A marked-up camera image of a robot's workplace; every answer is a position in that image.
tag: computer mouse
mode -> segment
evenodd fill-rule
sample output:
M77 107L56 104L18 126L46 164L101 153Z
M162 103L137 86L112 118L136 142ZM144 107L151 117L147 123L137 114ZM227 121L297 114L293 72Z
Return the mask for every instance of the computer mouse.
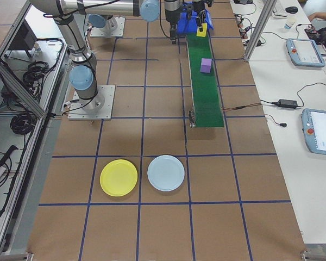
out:
M295 14L298 12L298 8L297 7L287 7L287 8L285 8L285 11L290 14Z

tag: purple cube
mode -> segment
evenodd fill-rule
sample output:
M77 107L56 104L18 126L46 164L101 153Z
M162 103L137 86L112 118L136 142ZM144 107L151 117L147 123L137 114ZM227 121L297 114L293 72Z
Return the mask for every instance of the purple cube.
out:
M200 72L210 73L211 62L212 62L212 60L209 58L202 58L202 63L200 65Z

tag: touchscreen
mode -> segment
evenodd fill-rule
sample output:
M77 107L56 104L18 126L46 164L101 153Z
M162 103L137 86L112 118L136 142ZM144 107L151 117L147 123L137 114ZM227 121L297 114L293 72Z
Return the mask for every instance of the touchscreen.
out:
M293 44L297 50L297 54L300 61L305 63L320 63L319 57L316 54L314 45L311 41L294 41Z
M311 111L317 149L326 151L326 113Z

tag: green conveyor belt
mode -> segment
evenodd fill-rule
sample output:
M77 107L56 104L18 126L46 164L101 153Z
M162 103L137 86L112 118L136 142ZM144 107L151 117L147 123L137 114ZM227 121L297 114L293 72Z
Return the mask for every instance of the green conveyor belt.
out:
M202 58L212 58L209 37L187 35L195 127L224 127L214 65L210 73L201 73Z

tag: plate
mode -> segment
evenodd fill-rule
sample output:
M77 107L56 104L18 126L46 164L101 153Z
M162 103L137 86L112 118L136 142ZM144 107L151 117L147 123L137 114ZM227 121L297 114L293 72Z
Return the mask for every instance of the plate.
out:
M151 185L160 191L177 189L185 178L183 164L171 155L161 155L148 166L147 177Z
M105 166L100 175L100 186L113 197L130 193L137 182L137 170L133 163L116 159Z

